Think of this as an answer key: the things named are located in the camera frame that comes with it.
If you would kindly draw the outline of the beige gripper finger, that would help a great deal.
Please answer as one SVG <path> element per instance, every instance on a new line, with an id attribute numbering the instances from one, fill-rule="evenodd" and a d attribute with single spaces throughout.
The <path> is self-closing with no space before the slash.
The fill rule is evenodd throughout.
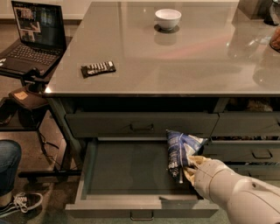
<path id="1" fill-rule="evenodd" d="M 184 167 L 183 172 L 185 174 L 186 179 L 194 186 L 194 180 L 195 180 L 195 170 L 190 167 Z"/>
<path id="2" fill-rule="evenodd" d="M 208 160 L 207 157 L 204 156 L 189 156 L 188 157 L 188 168 L 197 169 L 200 165 Z"/>

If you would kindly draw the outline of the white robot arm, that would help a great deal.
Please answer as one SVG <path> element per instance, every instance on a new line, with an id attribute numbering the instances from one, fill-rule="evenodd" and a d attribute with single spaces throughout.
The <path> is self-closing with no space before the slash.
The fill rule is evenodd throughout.
<path id="1" fill-rule="evenodd" d="M 221 207 L 231 224 L 280 224 L 279 187 L 203 156 L 190 156 L 183 171 L 196 192 Z"/>

